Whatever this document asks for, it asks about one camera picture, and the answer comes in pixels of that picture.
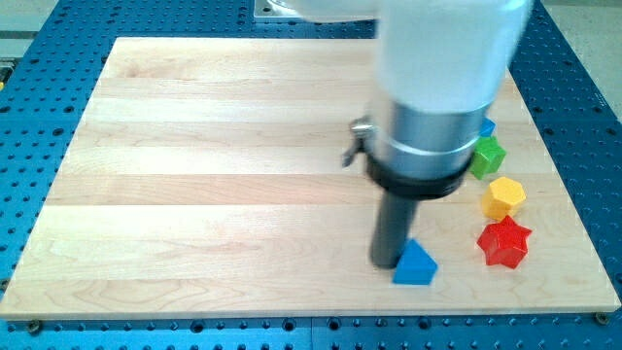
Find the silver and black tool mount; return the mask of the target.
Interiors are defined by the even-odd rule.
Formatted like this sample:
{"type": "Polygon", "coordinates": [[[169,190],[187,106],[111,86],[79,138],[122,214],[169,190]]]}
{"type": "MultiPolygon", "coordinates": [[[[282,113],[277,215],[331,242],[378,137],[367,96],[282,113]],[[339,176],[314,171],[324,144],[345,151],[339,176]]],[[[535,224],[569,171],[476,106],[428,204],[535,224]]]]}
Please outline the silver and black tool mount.
{"type": "Polygon", "coordinates": [[[362,153],[367,176],[385,192],[412,200],[442,198],[461,185],[487,110],[422,112],[377,95],[350,122],[353,143],[342,165],[362,153]]]}

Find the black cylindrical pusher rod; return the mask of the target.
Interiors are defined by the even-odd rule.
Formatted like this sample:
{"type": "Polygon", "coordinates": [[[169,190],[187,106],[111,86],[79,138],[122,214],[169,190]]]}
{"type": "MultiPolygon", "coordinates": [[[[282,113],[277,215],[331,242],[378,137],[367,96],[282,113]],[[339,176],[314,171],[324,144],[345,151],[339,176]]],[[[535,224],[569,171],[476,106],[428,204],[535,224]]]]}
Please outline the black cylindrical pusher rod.
{"type": "Polygon", "coordinates": [[[395,268],[403,254],[419,202],[384,192],[377,213],[369,256],[380,268],[395,268]]]}

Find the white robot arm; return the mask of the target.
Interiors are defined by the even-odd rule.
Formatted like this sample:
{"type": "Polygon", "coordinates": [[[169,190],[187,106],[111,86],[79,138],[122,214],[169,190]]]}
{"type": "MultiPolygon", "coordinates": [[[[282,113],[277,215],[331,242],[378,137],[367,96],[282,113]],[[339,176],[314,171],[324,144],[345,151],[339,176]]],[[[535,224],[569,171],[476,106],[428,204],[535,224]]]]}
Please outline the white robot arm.
{"type": "Polygon", "coordinates": [[[317,23],[376,22],[375,91],[342,163],[366,157],[384,190],[371,261],[393,268],[420,201],[455,191],[467,173],[532,9],[529,0],[283,0],[317,23]]]}

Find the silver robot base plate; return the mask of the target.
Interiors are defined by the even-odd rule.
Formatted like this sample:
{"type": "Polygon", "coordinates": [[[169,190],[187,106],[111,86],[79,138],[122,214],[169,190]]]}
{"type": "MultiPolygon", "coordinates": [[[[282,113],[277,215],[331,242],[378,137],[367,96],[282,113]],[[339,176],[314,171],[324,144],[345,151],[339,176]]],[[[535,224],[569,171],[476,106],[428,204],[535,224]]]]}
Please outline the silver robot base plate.
{"type": "Polygon", "coordinates": [[[253,6],[255,20],[302,19],[291,0],[254,0],[253,6]]]}

